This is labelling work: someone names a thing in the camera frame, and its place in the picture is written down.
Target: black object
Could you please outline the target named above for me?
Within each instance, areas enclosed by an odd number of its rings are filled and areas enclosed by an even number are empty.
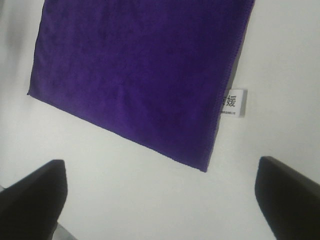
[[[278,240],[320,240],[320,185],[264,156],[256,176],[255,196]]]
[[[63,160],[48,162],[0,192],[0,239],[50,239],[67,192]]]

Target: purple towel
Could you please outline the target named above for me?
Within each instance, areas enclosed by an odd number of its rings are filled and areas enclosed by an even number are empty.
[[[253,2],[45,0],[28,94],[206,172]]]

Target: fabric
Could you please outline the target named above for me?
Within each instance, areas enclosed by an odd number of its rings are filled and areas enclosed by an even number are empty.
[[[253,2],[45,0],[28,94],[205,172]]]
[[[49,240],[67,198],[63,160],[52,160],[0,192],[1,240]]]
[[[262,157],[255,195],[277,240],[320,239],[320,185],[272,157]]]

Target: tag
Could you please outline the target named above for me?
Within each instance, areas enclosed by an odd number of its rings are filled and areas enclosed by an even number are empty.
[[[230,89],[223,97],[221,113],[228,117],[242,117],[245,113],[246,98],[246,90]]]

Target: white background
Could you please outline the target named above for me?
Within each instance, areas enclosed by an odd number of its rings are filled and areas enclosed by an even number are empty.
[[[320,183],[320,1],[257,0],[207,173],[26,93],[43,0],[0,0],[0,185],[64,159],[59,222],[79,240],[274,239],[254,194],[259,158]]]

